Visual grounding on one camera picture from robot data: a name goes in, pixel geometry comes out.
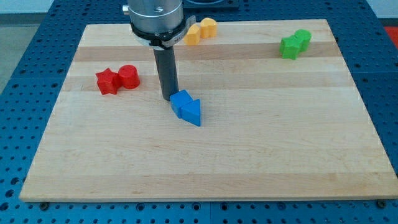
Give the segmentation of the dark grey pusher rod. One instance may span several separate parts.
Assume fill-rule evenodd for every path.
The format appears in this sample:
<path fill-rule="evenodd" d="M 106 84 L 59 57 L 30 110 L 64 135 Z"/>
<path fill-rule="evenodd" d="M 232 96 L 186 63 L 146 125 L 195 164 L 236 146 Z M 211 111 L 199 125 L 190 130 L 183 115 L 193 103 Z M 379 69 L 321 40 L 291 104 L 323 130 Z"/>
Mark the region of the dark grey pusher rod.
<path fill-rule="evenodd" d="M 174 48 L 154 50 L 155 62 L 164 100 L 179 91 Z"/>

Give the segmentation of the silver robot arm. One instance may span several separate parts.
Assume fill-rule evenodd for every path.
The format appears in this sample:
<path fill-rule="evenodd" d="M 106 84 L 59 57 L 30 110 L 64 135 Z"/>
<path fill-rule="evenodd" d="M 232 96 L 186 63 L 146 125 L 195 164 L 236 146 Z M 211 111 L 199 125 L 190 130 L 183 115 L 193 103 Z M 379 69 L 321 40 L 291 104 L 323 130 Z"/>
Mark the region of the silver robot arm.
<path fill-rule="evenodd" d="M 128 0 L 122 10 L 138 41 L 153 49 L 162 96 L 169 101 L 179 92 L 174 45 L 187 35 L 196 17 L 184 15 L 182 0 Z"/>

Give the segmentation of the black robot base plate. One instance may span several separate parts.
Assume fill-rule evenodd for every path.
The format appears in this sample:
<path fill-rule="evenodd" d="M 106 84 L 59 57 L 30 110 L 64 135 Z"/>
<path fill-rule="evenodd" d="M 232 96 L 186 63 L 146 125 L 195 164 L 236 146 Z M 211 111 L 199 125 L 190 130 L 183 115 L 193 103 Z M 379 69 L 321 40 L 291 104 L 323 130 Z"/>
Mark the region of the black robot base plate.
<path fill-rule="evenodd" d="M 183 0 L 187 9 L 237 9 L 240 0 Z"/>

